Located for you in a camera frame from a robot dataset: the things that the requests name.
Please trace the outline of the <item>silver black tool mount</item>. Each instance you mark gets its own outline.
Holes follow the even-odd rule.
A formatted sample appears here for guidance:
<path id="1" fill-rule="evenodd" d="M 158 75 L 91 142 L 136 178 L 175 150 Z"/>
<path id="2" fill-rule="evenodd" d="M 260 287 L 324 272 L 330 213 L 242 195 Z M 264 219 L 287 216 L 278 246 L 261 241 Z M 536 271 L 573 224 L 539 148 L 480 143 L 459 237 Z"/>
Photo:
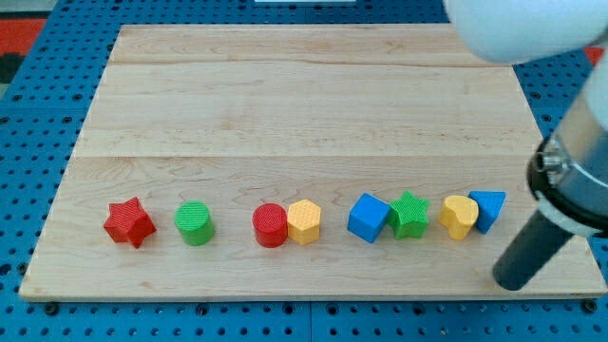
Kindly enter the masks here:
<path id="1" fill-rule="evenodd" d="M 537 213 L 585 238 L 607 236 L 607 96 L 584 89 L 527 166 Z"/>

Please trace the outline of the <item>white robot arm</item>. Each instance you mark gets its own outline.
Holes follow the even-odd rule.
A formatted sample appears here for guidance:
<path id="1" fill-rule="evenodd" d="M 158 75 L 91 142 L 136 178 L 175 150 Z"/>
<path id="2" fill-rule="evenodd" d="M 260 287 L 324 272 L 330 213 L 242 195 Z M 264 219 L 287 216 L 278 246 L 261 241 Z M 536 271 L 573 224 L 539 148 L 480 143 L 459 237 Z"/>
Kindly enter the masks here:
<path id="1" fill-rule="evenodd" d="M 496 64 L 525 63 L 607 44 L 600 0 L 449 0 L 447 17 L 465 45 Z M 556 130 L 527 166 L 537 210 L 492 274 L 517 291 L 572 237 L 607 235 L 607 60 L 600 59 Z"/>

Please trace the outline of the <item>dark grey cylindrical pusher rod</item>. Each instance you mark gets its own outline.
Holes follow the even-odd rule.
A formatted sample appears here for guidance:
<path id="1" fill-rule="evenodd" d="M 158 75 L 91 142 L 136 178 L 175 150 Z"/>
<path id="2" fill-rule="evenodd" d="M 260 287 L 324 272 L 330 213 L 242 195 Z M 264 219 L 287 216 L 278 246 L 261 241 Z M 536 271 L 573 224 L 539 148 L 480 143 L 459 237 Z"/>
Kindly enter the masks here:
<path id="1" fill-rule="evenodd" d="M 494 280 L 518 291 L 573 237 L 535 211 L 492 268 Z"/>

